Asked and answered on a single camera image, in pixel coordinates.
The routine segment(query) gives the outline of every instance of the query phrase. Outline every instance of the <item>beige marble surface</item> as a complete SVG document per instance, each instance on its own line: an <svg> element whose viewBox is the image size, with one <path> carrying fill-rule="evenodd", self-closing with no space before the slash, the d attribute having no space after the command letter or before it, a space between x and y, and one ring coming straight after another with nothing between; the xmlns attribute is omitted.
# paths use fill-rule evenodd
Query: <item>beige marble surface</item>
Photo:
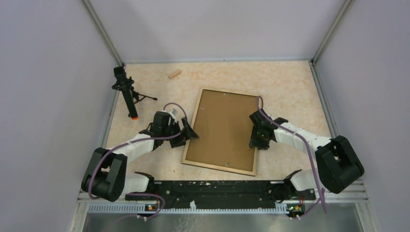
<svg viewBox="0 0 410 232"><path fill-rule="evenodd" d="M167 75L176 69L182 74L170 80ZM139 119L134 121L128 118L120 95L107 147L127 141L145 129L155 112L168 102L182 105L190 122L202 87L262 95L267 113L286 118L312 133L330 136L307 61L133 64L127 65L126 72L135 80L137 92L157 97L158 101L145 99L136 104ZM165 142L129 164L127 172L148 173L157 180L275 180L297 169L310 169L307 155L273 141L269 150L259 152L256 177L181 164L183 150L184 147L171 149Z"/></svg>

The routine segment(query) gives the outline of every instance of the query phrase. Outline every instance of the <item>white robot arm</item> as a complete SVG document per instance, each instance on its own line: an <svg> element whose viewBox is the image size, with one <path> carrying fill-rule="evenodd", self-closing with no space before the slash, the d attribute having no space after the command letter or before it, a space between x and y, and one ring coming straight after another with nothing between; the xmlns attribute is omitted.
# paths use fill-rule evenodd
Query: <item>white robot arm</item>
<svg viewBox="0 0 410 232"><path fill-rule="evenodd" d="M81 189L86 192L91 189L93 195L111 202L117 200L123 192L144 192L148 185L148 177L138 173L126 175L128 163L155 150L164 141L169 141L173 148L185 145L189 139L199 138L189 126L186 117L181 119L181 130L175 115L175 109L170 112L157 111L149 127L140 131L131 140L115 149L97 148L88 164Z"/></svg>
<svg viewBox="0 0 410 232"><path fill-rule="evenodd" d="M304 153L314 154L312 158L317 162L315 172L320 178L319 185L333 193L340 193L364 173L356 153L343 136L332 139L315 135L281 117L272 120L262 109L249 117L253 123L250 148L268 149L270 140L273 140L291 145ZM312 170L298 170L286 180L291 182L296 191L317 187Z"/></svg>

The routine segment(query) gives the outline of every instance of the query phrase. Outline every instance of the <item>brown cardboard backing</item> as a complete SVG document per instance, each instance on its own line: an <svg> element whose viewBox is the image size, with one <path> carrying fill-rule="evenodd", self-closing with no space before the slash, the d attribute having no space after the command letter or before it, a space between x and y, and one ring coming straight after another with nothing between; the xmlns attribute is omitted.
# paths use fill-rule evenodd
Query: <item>brown cardboard backing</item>
<svg viewBox="0 0 410 232"><path fill-rule="evenodd" d="M256 96L204 88L191 126L199 139L190 140L182 163L256 175L257 151L249 150Z"/></svg>

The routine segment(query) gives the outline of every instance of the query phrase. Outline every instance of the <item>wooden block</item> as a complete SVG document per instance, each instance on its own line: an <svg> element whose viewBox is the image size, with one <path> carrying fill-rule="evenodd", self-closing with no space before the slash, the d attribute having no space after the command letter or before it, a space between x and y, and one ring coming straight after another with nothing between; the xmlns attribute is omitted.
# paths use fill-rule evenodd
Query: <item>wooden block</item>
<svg viewBox="0 0 410 232"><path fill-rule="evenodd" d="M174 78L174 77L180 75L181 73L182 73L182 71L181 71L180 69L177 69L177 70L175 70L173 73L169 74L169 75L168 75L168 78L169 78L169 79L172 79L172 78Z"/></svg>

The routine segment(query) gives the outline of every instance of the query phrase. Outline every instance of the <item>white cable clip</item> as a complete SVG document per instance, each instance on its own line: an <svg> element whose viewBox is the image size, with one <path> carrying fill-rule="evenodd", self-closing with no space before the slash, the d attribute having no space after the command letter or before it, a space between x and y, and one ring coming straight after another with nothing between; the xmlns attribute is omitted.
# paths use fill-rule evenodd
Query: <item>white cable clip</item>
<svg viewBox="0 0 410 232"><path fill-rule="evenodd" d="M295 127L294 131L293 131L293 147L296 147L296 143L295 143L295 137L297 132L299 131L299 128Z"/></svg>

